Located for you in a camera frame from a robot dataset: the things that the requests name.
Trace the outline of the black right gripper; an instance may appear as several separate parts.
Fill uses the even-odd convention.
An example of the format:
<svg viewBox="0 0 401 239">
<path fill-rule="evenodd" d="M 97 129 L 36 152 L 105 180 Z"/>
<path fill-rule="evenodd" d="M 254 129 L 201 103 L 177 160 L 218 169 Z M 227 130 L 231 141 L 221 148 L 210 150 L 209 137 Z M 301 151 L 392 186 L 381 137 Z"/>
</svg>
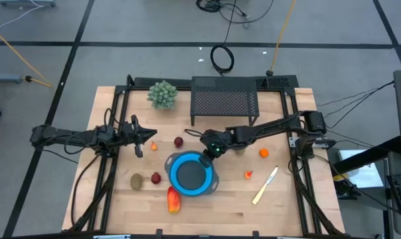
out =
<svg viewBox="0 0 401 239">
<path fill-rule="evenodd" d="M 206 147 L 200 157 L 205 167 L 212 166 L 211 158 L 219 158 L 229 149 L 235 149 L 232 132 L 228 129 L 225 131 L 208 129 L 200 137 L 200 142 Z"/>
</svg>

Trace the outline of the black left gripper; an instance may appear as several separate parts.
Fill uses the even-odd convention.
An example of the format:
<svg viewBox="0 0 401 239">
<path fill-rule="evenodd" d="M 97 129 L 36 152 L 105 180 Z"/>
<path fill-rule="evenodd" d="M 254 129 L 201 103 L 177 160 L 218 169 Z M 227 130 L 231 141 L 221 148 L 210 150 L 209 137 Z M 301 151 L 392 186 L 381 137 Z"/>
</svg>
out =
<svg viewBox="0 0 401 239">
<path fill-rule="evenodd" d="M 135 155 L 143 157 L 142 145 L 157 133 L 156 129 L 147 129 L 139 125 L 136 115 L 131 115 L 131 122 L 125 121 L 120 129 L 120 140 L 123 146 L 134 144 Z"/>
</svg>

